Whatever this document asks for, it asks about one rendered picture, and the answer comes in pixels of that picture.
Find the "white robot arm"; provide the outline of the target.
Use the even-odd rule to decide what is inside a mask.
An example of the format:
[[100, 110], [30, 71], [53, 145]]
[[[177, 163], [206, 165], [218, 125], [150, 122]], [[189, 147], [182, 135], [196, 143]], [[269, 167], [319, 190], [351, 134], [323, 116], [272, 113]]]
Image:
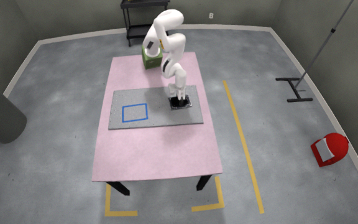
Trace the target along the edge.
[[182, 23], [181, 12], [174, 9], [164, 11], [154, 20], [143, 42], [148, 57], [156, 57], [160, 53], [159, 44], [165, 52], [169, 52], [162, 64], [162, 75], [164, 78], [175, 76], [175, 84], [168, 83], [170, 95], [174, 95], [175, 90], [183, 91], [186, 87], [186, 71], [177, 63], [183, 56], [186, 39], [181, 33], [167, 36], [165, 31], [177, 28]]

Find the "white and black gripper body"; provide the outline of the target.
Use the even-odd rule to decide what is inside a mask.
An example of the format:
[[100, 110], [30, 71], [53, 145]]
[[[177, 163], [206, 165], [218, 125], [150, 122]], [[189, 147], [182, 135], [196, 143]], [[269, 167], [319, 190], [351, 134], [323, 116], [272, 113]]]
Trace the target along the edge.
[[181, 99], [181, 97], [183, 97], [183, 99], [185, 99], [185, 89], [183, 89], [183, 91], [176, 90], [176, 92], [178, 93], [177, 96], [178, 96], [179, 100]]

